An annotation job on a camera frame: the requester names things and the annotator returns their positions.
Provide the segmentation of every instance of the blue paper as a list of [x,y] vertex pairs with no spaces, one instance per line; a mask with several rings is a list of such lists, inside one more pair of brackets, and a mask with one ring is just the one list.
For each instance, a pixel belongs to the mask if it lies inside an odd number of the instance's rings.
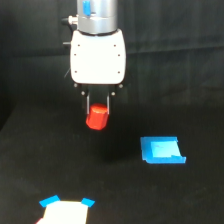
[[177,142],[177,137],[141,138],[142,159],[152,164],[185,163]]
[[87,205],[88,207],[92,207],[95,201],[87,199],[87,198],[83,198],[81,203],[84,205]]
[[50,197],[50,198],[47,198],[47,199],[45,199],[45,200],[43,200],[43,201],[40,201],[39,203],[40,203],[40,205],[42,206],[42,207],[47,207],[49,204],[52,204],[52,203],[54,203],[54,202],[56,202],[56,201],[60,201],[60,199],[59,199],[59,197],[57,196],[57,195],[55,195],[55,196],[53,196],[53,197]]

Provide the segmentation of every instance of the black surface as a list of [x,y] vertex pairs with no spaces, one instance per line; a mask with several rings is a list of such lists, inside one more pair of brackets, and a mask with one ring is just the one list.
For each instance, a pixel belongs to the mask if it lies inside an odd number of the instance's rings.
[[[0,132],[0,223],[35,223],[57,194],[96,200],[87,224],[221,224],[223,112],[129,106],[96,132],[79,106],[18,104]],[[187,163],[143,162],[142,136],[177,136]]]

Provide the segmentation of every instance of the black background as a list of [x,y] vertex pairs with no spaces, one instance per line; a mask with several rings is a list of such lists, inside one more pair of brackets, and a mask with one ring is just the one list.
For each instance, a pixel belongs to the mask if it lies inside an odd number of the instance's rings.
[[[96,200],[87,223],[223,223],[224,2],[119,0],[124,88],[89,130],[70,77],[72,0],[0,0],[0,221],[38,202]],[[177,136],[184,166],[141,160],[140,137]]]

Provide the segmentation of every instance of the red object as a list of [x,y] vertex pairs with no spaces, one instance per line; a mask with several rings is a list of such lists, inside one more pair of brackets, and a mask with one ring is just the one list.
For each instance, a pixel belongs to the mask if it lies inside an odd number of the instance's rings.
[[102,130],[106,127],[108,120],[108,109],[103,104],[93,104],[90,107],[86,124],[95,130]]

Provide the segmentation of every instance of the blue folded paper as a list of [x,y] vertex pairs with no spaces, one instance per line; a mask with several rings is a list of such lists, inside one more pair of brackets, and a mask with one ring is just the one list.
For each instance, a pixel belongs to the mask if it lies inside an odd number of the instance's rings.
[[177,137],[143,137],[141,138],[142,159],[147,163],[185,163],[177,145]]

